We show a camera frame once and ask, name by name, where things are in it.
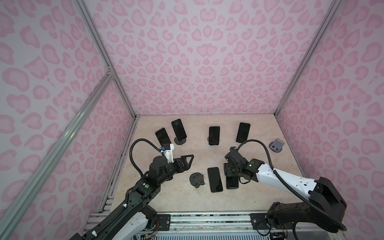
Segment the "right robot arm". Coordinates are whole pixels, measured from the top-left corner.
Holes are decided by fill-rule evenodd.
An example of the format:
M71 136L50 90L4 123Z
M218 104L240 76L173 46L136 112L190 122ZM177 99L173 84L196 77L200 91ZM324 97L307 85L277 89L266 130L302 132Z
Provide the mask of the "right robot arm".
M299 177L261 160L248 161L235 147L230 149L225 159L233 172L247 182L274 186L300 200L291 204L273 203L265 216L268 226L277 228L288 223L312 223L330 233L347 230L342 222L347 203L330 180Z

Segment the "pink-edged smartphone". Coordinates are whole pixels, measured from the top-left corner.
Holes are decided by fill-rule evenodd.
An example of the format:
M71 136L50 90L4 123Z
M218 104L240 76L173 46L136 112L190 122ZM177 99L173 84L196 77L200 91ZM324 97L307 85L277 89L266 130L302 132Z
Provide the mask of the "pink-edged smartphone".
M218 193L223 191L223 185L220 175L220 170L218 167L208 168L208 177L210 190L212 193Z

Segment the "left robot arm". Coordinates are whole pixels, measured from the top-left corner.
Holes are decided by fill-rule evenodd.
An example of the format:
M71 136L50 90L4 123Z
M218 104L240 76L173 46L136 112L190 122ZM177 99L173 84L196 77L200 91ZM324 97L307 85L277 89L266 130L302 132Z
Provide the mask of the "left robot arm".
M155 157L149 170L132 188L126 191L124 200L112 213L82 236L74 234L71 239L112 240L121 229L129 225L129 220L134 215L142 211L150 214L149 217L144 216L145 220L154 219L157 213L152 208L148 208L147 205L160 192L161 184L172 180L175 174L188 171L192 166L193 159L194 155L186 155L169 163L164 156Z

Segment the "grey-edged smartphone front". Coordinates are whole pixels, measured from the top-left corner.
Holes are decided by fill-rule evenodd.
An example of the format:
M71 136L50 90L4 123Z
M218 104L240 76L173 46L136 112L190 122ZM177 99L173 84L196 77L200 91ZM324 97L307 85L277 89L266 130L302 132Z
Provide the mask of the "grey-edged smartphone front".
M226 188L228 190L239 188L239 177L238 176L226 176Z

